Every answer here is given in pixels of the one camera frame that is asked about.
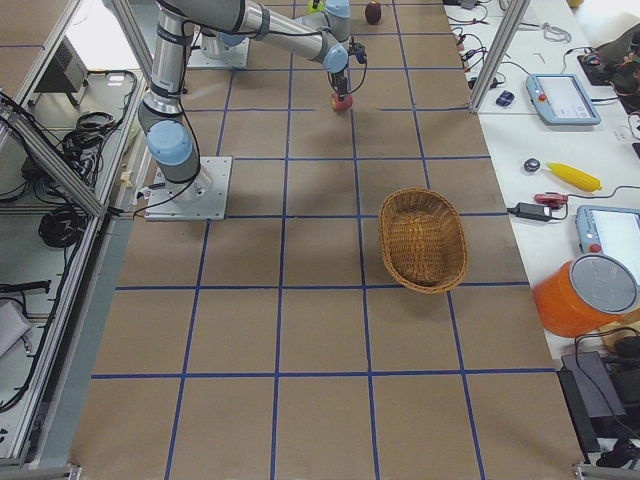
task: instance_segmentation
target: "blue tape grid line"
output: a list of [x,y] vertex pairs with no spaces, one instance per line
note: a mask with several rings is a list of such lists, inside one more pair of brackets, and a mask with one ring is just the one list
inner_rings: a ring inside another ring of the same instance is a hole
[[[462,282],[459,287],[516,287],[528,286],[528,281],[507,282]],[[116,287],[120,292],[136,292],[148,290],[380,290],[404,288],[399,284],[380,285],[130,285]]]
[[443,375],[531,375],[555,373],[551,367],[472,368],[468,370],[371,370],[361,372],[185,372],[185,373],[94,373],[92,380],[135,380],[153,378],[338,378],[338,377],[429,377]]
[[451,326],[453,327],[453,337],[456,342],[456,351],[458,353],[458,362],[460,363],[460,377],[462,379],[462,388],[464,389],[464,397],[467,403],[467,414],[469,415],[469,426],[471,427],[471,437],[473,438],[473,447],[476,453],[476,461],[478,462],[478,471],[480,472],[480,480],[486,480],[484,471],[484,462],[482,461],[482,451],[480,449],[480,441],[478,440],[478,431],[476,429],[476,421],[473,415],[473,405],[471,402],[471,394],[469,393],[469,384],[467,382],[467,372],[464,369],[464,358],[462,355],[462,344],[458,332],[458,322],[456,321],[455,308],[453,307],[453,298],[451,292],[447,292],[447,302],[449,303],[449,315],[451,316]]
[[365,261],[364,261],[364,233],[362,227],[362,205],[360,203],[360,175],[358,170],[358,151],[356,145],[356,122],[355,114],[353,110],[349,112],[351,120],[351,147],[353,153],[353,168],[355,178],[356,189],[356,212],[357,212],[357,225],[358,225],[358,249],[360,255],[360,281],[362,289],[362,311],[364,322],[364,341],[365,341],[365,353],[367,356],[367,389],[369,395],[369,417],[371,428],[371,450],[373,456],[373,470],[376,480],[380,480],[380,457],[378,453],[378,433],[376,428],[376,405],[375,405],[375,386],[373,384],[373,365],[371,360],[371,335],[369,331],[369,310],[367,299],[367,278],[365,273]]
[[[293,14],[295,14],[295,5],[293,6]],[[278,273],[278,317],[276,322],[276,351],[275,351],[275,379],[273,382],[273,417],[271,421],[271,462],[269,478],[276,478],[276,457],[278,447],[278,407],[280,394],[280,346],[282,340],[282,297],[284,294],[284,257],[285,257],[285,241],[287,233],[287,185],[289,183],[289,145],[291,135],[291,97],[293,85],[293,55],[289,58],[289,88],[287,90],[287,105],[289,112],[287,114],[287,143],[284,152],[284,186],[282,187],[282,226],[280,233],[280,271]]]
[[[200,281],[202,279],[202,271],[204,269],[204,261],[207,253],[207,241],[209,239],[210,230],[211,230],[211,221],[207,221],[205,232],[204,232],[204,240],[202,242],[202,251],[200,253],[200,264],[198,265],[198,277],[196,280],[196,287],[200,285]],[[169,452],[167,454],[167,464],[164,472],[165,480],[169,480],[171,476],[171,467],[173,465],[173,452],[175,450],[176,437],[178,433],[178,425],[180,423],[180,413],[182,411],[182,398],[184,396],[184,384],[187,379],[186,374],[189,368],[189,355],[191,352],[191,341],[193,339],[193,329],[195,326],[196,314],[198,310],[199,295],[200,295],[200,290],[196,288],[193,295],[193,307],[191,309],[191,320],[189,322],[189,330],[187,334],[187,341],[186,341],[185,352],[184,352],[184,360],[182,363],[182,373],[180,375],[180,387],[178,389],[178,400],[176,402],[176,410],[173,418],[173,426],[171,427],[171,441],[169,443]]]

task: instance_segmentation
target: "brown object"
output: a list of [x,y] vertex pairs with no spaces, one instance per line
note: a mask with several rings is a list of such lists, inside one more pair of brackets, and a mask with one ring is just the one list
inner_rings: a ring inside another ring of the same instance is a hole
[[364,16],[369,25],[375,25],[382,18],[382,7],[380,7],[378,2],[371,1],[367,3],[367,6],[364,8]]
[[460,216],[442,195],[406,188],[389,195],[380,212],[382,260],[401,285],[442,293],[467,273],[467,246]]

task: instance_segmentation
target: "black electronic device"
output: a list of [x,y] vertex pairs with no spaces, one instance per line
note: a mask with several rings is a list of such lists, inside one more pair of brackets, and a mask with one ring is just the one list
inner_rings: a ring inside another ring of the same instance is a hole
[[67,37],[53,55],[35,93],[65,93],[75,106],[80,104],[87,86],[88,69]]
[[604,64],[597,53],[578,55],[578,63],[591,85],[610,85],[614,72],[610,71],[610,68]]

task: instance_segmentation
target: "power adapter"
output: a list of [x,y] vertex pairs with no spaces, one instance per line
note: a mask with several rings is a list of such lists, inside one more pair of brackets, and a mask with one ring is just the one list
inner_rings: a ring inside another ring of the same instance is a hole
[[516,217],[526,218],[528,220],[537,220],[538,222],[548,222],[553,220],[551,216],[551,207],[544,205],[534,205],[532,203],[518,203],[513,208],[507,208],[507,212]]

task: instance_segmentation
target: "table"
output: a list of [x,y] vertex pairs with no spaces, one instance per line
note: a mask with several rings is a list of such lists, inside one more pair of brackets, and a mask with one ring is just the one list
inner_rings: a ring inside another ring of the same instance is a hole
[[[458,20],[482,17],[482,9],[472,11],[459,7],[446,7],[447,14]],[[540,23],[548,22],[571,34],[569,43],[550,42],[541,30],[519,30],[507,51],[513,61],[530,73],[573,73],[577,75],[590,98],[615,97],[608,86],[591,86],[576,60],[581,51],[565,52],[578,47],[588,47],[589,42],[580,30],[573,13],[564,0],[531,0],[526,14]],[[497,1],[487,4],[486,21],[489,23],[462,26],[465,34],[473,34],[490,48],[500,24],[502,12]],[[477,39],[468,36],[465,48],[478,48]],[[563,69],[563,58],[566,67]],[[467,73],[477,76],[480,66]],[[566,163],[586,171],[602,181],[603,189],[594,195],[610,194],[617,185],[640,186],[640,159],[631,147],[634,141],[629,129],[627,114],[619,101],[596,104],[602,117],[599,125],[573,127],[545,125],[536,114],[525,87],[527,74],[512,64],[502,65],[506,77],[504,85],[490,90],[480,106],[479,120],[491,154],[505,206],[518,202],[533,203],[533,195],[543,192],[584,194],[575,187],[559,180],[547,171],[526,174],[522,165],[530,157],[546,162]],[[495,99],[503,90],[515,94],[513,103],[505,108],[496,105]],[[571,199],[568,217],[564,221],[541,223],[510,217],[528,280],[532,286],[551,275],[563,263],[581,254],[575,228],[575,214],[581,204],[609,205],[640,208],[640,195],[636,190],[620,190],[611,199]],[[557,366],[560,357],[573,351],[573,340],[546,332],[552,357]]]

